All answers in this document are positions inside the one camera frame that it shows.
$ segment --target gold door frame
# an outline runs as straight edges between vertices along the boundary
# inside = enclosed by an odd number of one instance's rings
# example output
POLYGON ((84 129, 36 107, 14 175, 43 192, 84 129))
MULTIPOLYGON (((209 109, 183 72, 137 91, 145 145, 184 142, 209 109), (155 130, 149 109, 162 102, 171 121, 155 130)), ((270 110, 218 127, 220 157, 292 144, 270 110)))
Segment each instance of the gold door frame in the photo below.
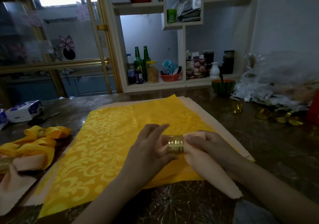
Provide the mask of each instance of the gold door frame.
MULTIPOLYGON (((19 0, 19 1, 24 2, 25 5, 29 8, 32 6, 32 4, 30 4, 31 2, 28 3, 28 0, 19 0)), ((105 76, 105 80, 106 80, 107 89, 108 89, 109 94, 112 94, 112 89, 111 89, 110 82, 108 79, 109 75, 114 76, 117 93, 122 93, 123 89, 122 89, 122 84, 121 84, 121 79, 120 79, 120 74, 119 74, 119 68, 118 68, 117 60, 116 60, 116 54, 114 52, 114 46, 112 43, 113 41, 112 41, 111 36, 108 32, 108 26, 107 26, 108 20, 107 20, 107 15, 106 15, 106 11, 105 11, 104 1, 98 0, 98 2, 97 2, 103 25, 96 25, 95 17, 93 14, 93 9, 92 9, 92 7, 89 7, 89 5, 91 5, 91 0, 86 0, 86 1, 87 1, 89 13, 90 13, 91 22, 93 25, 94 37, 95 37, 95 40, 97 43, 100 58, 75 60, 75 61, 53 62, 51 60, 50 55, 47 54, 47 56, 44 57, 45 63, 38 63, 38 64, 32 64, 32 65, 3 66, 3 67, 0 67, 0 74, 29 72, 29 71, 37 71, 37 70, 49 70, 52 81, 56 87, 56 91, 58 92, 58 95, 66 97, 66 92, 65 92, 64 86, 62 84, 61 77, 56 70, 62 69, 62 68, 69 68, 69 67, 84 67, 84 66, 101 65, 102 69, 103 69, 104 76, 105 76), (100 43, 100 40, 98 37, 98 30, 103 30, 106 34, 107 47, 108 47, 108 52, 109 52, 110 57, 103 56, 101 43, 100 43), (106 65, 112 66, 113 74, 107 73, 106 65)), ((43 29, 41 27, 35 27, 34 31, 35 31, 35 35, 38 39, 43 39, 43 40, 46 39, 45 34, 43 32, 43 29)))

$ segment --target table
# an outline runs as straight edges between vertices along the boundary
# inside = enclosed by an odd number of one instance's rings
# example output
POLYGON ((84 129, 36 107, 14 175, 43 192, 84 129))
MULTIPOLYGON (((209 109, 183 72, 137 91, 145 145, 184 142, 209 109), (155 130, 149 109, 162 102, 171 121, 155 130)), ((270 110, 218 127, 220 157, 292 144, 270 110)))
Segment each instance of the table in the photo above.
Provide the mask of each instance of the table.
MULTIPOLYGON (((260 105, 243 102, 243 112, 231 112, 229 98, 217 97, 211 87, 169 89, 142 93, 123 93, 90 97, 70 97, 44 101, 45 113, 61 114, 49 119, 42 127, 62 125, 71 128, 72 137, 81 129, 88 113, 97 107, 126 101, 140 101, 177 96, 190 97, 216 118, 251 153, 256 163, 319 203, 319 138, 310 124, 295 127, 255 118, 260 105)), ((0 145, 22 138, 26 123, 10 124, 0 131, 0 145)), ((42 171, 32 173, 36 178, 42 171)), ((244 198, 261 205, 244 187, 244 198)), ((71 223, 88 205, 37 220, 41 206, 14 207, 0 217, 0 223, 71 223)), ((235 201, 226 197, 206 181, 189 181, 142 190, 119 213, 115 223, 231 223, 235 201)))

